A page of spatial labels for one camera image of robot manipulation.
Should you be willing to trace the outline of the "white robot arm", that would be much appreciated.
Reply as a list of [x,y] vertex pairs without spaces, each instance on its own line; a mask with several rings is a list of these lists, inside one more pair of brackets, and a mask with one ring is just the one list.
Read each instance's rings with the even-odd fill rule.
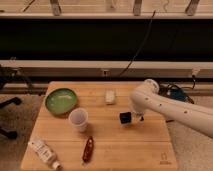
[[130,93],[136,114],[150,109],[213,138],[213,109],[160,96],[159,84],[146,79]]

